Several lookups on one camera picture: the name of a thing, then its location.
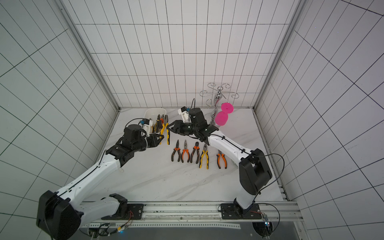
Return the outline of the dark orange long nose pliers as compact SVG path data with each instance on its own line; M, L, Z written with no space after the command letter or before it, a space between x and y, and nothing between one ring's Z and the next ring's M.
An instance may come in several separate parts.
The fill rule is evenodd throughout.
M176 147L174 148L173 153L171 155L171 161L172 162L175 159L175 154L178 154L177 161L180 162L181 161L181 152L180 152L180 148L179 148L179 140L177 140Z

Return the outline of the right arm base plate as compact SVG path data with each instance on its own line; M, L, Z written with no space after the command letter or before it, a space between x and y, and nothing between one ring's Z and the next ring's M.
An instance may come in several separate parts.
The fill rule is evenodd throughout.
M261 220L263 218L258 204L252 204L244 210L235 203L222 203L218 210L223 220Z

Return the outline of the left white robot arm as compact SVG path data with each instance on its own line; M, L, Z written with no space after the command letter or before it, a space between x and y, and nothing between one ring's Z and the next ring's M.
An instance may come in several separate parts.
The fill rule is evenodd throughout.
M140 125L125 127L124 134L88 170L56 192L40 196L36 225L52 239L67 240L80 227L104 218L125 219L130 215L126 198L111 194L92 203L84 199L109 175L121 169L136 152L157 147L164 135L147 132Z

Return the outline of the orange diagonal cutting pliers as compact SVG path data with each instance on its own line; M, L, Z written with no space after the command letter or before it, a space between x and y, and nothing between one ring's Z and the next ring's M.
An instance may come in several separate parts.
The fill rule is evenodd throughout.
M200 162L200 146L199 142L195 143L195 146L193 147L193 151L191 153L190 163L194 162L194 157L196 158L195 163L199 164Z

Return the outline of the orange combination pliers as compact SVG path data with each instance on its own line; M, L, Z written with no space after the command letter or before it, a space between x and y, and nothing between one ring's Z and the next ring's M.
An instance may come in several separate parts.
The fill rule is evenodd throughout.
M187 163L189 163L190 160L191 160L191 156L190 156L190 153L189 153L187 140L185 140L185 142L184 142L184 149L183 149L183 152L182 152L182 155L181 155L182 163L185 161L184 160L185 156L187 157Z

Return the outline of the white plastic storage box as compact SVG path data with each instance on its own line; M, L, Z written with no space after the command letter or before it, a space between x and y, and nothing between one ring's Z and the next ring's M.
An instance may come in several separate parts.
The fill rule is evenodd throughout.
M152 119L153 123L156 122L158 115L166 115L167 111L163 108L151 108L146 110L144 118Z

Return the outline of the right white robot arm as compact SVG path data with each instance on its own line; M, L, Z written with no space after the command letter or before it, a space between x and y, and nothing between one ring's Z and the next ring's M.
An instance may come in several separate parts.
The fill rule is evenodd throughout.
M184 123L182 120L176 120L167 129L182 136L194 135L200 142L221 151L239 167L239 181L242 187L234 204L242 211L250 209L256 196L273 177L263 151L250 150L238 145L213 125Z

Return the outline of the yellow combination pliers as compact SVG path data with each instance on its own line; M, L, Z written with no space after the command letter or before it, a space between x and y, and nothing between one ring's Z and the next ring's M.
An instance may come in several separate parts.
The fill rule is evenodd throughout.
M209 169L209 155L208 155L208 145L204 144L203 152L201 154L199 168L201 169L203 166L204 159L206 159L206 169Z
M162 115L161 116L161 122L162 122L162 129L160 131L160 134L163 135L167 140L167 145L170 144L170 132L167 129L169 125L169 118L168 115Z

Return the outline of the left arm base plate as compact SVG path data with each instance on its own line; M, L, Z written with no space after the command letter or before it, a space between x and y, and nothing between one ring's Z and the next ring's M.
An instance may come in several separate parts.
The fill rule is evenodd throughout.
M128 221L141 220L144 210L144 204L125 204L118 208L117 213L111 216L101 218L106 221Z

